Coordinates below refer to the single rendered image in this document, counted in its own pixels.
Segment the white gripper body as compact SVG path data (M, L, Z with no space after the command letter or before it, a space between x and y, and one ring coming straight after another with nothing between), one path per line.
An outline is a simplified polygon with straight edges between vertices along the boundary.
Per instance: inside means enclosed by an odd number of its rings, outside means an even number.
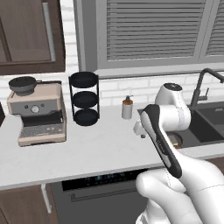
M134 130L134 132L135 132L135 134L136 134L137 136L145 136L145 135L146 135L145 129L144 129L144 127L142 126L140 120L136 121L133 130Z

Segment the dark grey sink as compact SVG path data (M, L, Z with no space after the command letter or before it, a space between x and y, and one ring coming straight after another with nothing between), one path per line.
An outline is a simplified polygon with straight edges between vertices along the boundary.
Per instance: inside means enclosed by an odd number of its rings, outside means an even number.
M178 149L224 143L224 112L215 112L215 107L149 104L138 113L153 143L173 144Z

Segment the black sink tap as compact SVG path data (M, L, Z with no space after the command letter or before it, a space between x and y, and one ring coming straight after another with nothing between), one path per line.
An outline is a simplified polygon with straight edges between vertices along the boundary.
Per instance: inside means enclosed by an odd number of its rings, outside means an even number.
M204 68L199 74L196 88L193 91L192 99L191 99L191 103L190 103L190 109L195 109L198 104L198 101L201 101L202 99L207 98L205 95L204 96L200 95L200 89L201 89L202 81L204 79L205 74L212 75L224 87L224 75L222 75L221 73L219 73L217 71L214 71L211 68Z

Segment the white soap dispenser bottle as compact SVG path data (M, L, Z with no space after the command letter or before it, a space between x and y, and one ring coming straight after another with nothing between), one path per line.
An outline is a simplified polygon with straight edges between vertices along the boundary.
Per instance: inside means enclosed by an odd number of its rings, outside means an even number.
M130 95L122 101L122 119L129 120L132 117L133 101Z

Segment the brown base cupboard door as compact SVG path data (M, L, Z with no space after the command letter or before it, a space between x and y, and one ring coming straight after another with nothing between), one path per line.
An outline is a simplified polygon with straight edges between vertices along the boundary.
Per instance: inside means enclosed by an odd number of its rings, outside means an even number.
M211 173L222 172L224 175L224 157L206 158L206 169Z
M51 213L47 211L40 185L0 191L0 224L59 224L49 184L45 190Z

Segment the dark grey dishwasher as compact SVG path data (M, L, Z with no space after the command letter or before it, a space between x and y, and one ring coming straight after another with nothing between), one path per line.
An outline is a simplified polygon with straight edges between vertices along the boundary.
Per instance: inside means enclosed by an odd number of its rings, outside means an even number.
M59 224L135 224L145 209L147 199L137 191L71 202L98 193L136 188L136 178L145 169L77 178L50 184Z

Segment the grey window with blinds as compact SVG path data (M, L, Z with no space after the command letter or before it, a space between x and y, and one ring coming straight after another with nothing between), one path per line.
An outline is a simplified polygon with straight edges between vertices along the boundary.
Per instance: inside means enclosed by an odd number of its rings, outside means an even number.
M224 70L224 0L73 0L79 69L101 77Z

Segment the beige espresso coffee machine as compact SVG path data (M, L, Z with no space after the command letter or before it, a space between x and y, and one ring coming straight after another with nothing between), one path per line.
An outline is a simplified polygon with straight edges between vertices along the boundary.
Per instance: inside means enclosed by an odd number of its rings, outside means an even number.
M60 80L21 76L9 81L9 113L20 116L20 147L67 140L67 115Z

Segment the black appliance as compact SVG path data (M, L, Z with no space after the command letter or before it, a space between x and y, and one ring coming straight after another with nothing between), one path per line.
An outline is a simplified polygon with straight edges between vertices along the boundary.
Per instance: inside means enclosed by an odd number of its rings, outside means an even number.
M0 102L0 127L2 126L5 118L5 113L2 107L2 103Z

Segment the brown wall cupboard door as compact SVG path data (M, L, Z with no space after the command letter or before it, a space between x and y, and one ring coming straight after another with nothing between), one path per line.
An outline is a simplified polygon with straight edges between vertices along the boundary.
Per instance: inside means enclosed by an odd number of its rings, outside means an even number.
M56 61L51 61L43 2L50 11ZM66 70L60 0L0 0L0 75Z

